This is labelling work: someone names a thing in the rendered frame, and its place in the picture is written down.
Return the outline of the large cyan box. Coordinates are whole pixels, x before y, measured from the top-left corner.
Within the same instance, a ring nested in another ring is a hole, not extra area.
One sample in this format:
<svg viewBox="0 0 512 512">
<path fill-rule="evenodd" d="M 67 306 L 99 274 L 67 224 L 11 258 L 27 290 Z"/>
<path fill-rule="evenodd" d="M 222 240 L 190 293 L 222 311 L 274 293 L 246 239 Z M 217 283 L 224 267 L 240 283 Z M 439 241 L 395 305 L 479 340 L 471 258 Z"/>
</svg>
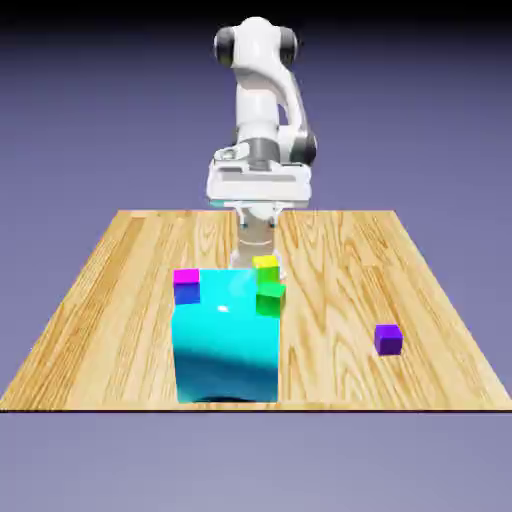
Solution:
<svg viewBox="0 0 512 512">
<path fill-rule="evenodd" d="M 256 312 L 254 269 L 199 269 L 200 302 L 176 305 L 179 403 L 278 400 L 280 317 Z"/>
</svg>

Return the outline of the small purple cube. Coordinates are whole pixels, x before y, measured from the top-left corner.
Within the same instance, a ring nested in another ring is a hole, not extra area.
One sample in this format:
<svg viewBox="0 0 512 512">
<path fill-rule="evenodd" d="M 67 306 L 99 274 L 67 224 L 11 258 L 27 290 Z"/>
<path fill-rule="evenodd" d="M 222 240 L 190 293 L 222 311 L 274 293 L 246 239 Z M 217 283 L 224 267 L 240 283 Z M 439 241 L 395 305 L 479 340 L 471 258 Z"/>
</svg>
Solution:
<svg viewBox="0 0 512 512">
<path fill-rule="evenodd" d="M 403 335 L 396 324 L 378 324 L 374 332 L 374 346 L 380 356 L 400 355 Z"/>
</svg>

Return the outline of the small magenta cube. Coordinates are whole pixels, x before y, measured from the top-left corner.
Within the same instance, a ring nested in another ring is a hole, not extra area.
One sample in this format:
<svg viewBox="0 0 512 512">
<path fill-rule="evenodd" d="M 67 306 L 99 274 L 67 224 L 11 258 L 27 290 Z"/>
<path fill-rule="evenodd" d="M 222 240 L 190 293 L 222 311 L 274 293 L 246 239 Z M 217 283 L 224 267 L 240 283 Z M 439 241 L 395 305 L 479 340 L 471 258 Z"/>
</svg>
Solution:
<svg viewBox="0 0 512 512">
<path fill-rule="evenodd" d="M 200 270 L 176 268 L 173 270 L 173 291 L 176 305 L 200 302 Z"/>
</svg>

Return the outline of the small yellow cube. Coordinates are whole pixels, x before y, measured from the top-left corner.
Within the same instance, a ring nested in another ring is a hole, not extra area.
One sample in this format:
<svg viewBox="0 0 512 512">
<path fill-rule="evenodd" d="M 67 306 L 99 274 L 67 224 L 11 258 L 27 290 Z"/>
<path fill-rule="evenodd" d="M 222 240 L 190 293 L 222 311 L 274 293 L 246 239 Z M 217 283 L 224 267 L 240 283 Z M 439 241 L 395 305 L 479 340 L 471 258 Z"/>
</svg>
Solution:
<svg viewBox="0 0 512 512">
<path fill-rule="evenodd" d="M 258 255 L 252 259 L 257 284 L 280 281 L 280 266 L 274 254 Z"/>
</svg>

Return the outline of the small green cube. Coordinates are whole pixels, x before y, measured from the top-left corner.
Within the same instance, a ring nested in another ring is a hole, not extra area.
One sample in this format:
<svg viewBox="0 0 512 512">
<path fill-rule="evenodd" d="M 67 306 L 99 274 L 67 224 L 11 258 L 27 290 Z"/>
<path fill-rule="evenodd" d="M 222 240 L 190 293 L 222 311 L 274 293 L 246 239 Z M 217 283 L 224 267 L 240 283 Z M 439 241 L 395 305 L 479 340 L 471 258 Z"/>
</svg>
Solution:
<svg viewBox="0 0 512 512">
<path fill-rule="evenodd" d="M 286 286 L 281 282 L 262 282 L 256 292 L 256 312 L 263 316 L 279 318 L 286 296 Z"/>
</svg>

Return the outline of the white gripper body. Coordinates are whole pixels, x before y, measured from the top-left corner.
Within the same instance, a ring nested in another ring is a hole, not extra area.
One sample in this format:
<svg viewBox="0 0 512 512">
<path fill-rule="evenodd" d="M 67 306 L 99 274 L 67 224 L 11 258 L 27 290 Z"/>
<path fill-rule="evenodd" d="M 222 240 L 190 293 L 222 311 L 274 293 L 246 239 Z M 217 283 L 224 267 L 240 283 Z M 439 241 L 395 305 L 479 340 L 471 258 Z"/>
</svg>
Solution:
<svg viewBox="0 0 512 512">
<path fill-rule="evenodd" d="M 206 195 L 215 206 L 269 203 L 279 207 L 305 207 L 312 195 L 311 169 L 305 164 L 270 161 L 267 170 L 254 170 L 244 160 L 212 160 Z"/>
</svg>

